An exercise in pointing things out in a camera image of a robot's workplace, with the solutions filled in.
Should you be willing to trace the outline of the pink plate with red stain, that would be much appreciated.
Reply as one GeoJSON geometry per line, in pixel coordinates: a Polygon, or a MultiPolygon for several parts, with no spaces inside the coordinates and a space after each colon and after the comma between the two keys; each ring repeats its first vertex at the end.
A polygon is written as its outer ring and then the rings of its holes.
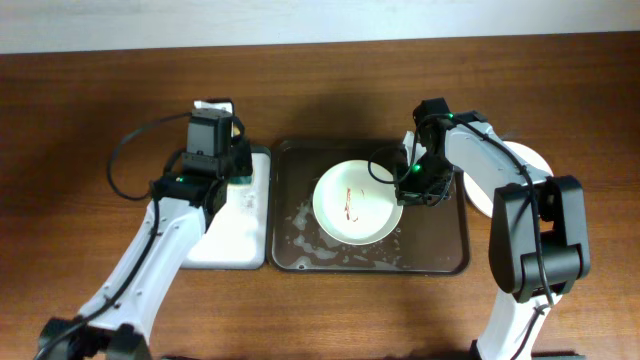
{"type": "MultiPolygon", "coordinates": [[[[553,175],[553,171],[547,161],[535,150],[512,141],[505,141],[504,144],[516,155],[525,160],[528,165],[542,170],[548,175],[553,175]]],[[[470,203],[483,215],[491,218],[493,214],[493,202],[467,173],[463,174],[463,185],[470,203]]]]}

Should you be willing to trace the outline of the cream plate with red stain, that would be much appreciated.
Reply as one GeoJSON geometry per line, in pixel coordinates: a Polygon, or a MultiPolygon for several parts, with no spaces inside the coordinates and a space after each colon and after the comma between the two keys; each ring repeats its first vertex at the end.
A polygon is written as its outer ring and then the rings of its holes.
{"type": "Polygon", "coordinates": [[[318,180],[312,207],[317,223],[329,236],[348,245],[369,245],[399,224],[392,174],[377,163],[348,160],[334,165],[318,180]]]}

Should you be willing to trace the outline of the green yellow sponge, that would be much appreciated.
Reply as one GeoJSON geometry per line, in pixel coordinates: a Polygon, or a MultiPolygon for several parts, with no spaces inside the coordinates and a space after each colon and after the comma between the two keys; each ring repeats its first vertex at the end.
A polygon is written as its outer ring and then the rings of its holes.
{"type": "Polygon", "coordinates": [[[230,186],[251,186],[252,183],[253,183],[252,175],[231,177],[228,182],[230,186]]]}

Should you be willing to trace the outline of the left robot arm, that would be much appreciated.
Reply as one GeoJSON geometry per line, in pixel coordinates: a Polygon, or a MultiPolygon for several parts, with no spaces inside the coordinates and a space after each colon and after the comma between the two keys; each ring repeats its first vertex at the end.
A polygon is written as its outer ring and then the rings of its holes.
{"type": "Polygon", "coordinates": [[[153,323],[178,270],[225,205],[229,182],[252,172],[244,137],[218,142],[210,153],[174,152],[150,184],[150,203],[125,254],[75,318],[48,321],[37,358],[150,358],[153,323]]]}

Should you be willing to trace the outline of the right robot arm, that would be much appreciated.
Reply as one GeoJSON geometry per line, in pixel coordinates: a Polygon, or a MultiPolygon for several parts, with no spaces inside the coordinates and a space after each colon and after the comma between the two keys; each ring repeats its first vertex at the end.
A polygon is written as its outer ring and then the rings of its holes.
{"type": "Polygon", "coordinates": [[[583,188],[510,150],[488,120],[471,111],[416,111],[407,161],[395,175],[403,206],[433,206],[461,170],[493,198],[489,265],[498,286],[475,359],[529,359],[555,305],[591,269],[583,188]]]}

